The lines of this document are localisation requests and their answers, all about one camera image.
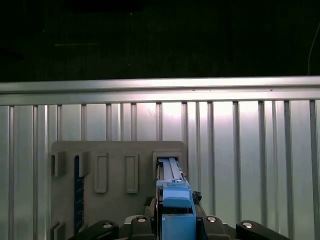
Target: metal screw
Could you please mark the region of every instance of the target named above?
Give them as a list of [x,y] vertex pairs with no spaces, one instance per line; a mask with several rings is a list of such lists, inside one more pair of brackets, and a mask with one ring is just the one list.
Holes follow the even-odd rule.
[[214,223],[215,221],[217,221],[217,219],[216,219],[215,217],[213,217],[213,216],[208,216],[208,217],[207,217],[207,220],[208,220],[209,222],[211,222],[211,223]]
[[139,223],[144,223],[145,221],[146,221],[146,219],[144,217],[138,218],[138,222]]
[[112,224],[110,224],[110,223],[105,223],[104,225],[103,225],[103,228],[104,229],[109,229],[109,228],[111,228],[112,227]]
[[247,229],[252,229],[252,227],[253,227],[253,225],[251,223],[249,223],[249,222],[244,222],[244,223],[242,223],[242,225],[244,227],[246,227]]

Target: metal panel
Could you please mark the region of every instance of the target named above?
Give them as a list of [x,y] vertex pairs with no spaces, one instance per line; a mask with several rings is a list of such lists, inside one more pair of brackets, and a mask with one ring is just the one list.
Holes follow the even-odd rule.
[[215,214],[235,226],[237,216],[234,108],[231,101],[214,102],[214,190]]
[[198,169],[199,190],[202,192],[202,206],[207,214],[213,214],[214,162],[213,162],[213,115],[212,103],[198,104]]
[[138,141],[157,140],[155,103],[138,103],[136,105],[136,129]]
[[239,103],[241,219],[262,222],[259,109],[257,101]]
[[76,141],[82,138],[81,105],[63,105],[61,107],[61,135],[64,141]]
[[48,206],[48,179],[49,179],[49,168],[48,168],[48,151],[49,151],[49,108],[48,106],[39,106],[37,108],[37,125],[36,130],[36,164],[34,165],[33,173],[34,179],[33,185],[36,188],[36,201],[34,201],[34,209],[37,209],[37,222],[34,223],[36,227],[33,229],[37,233],[38,239],[46,239],[47,232],[47,213],[49,210]]
[[294,239],[314,238],[310,103],[290,102]]
[[198,104],[196,102],[187,103],[187,148],[188,148],[188,179],[194,191],[199,191],[199,152],[198,152]]
[[86,106],[86,140],[106,140],[106,105],[88,104]]
[[0,239],[9,237],[10,108],[0,106]]
[[34,107],[14,107],[13,239],[33,239]]
[[183,116],[181,102],[162,104],[162,139],[164,141],[183,140]]
[[207,214],[319,239],[319,88],[320,77],[1,83],[0,239],[48,239],[56,140],[184,141]]

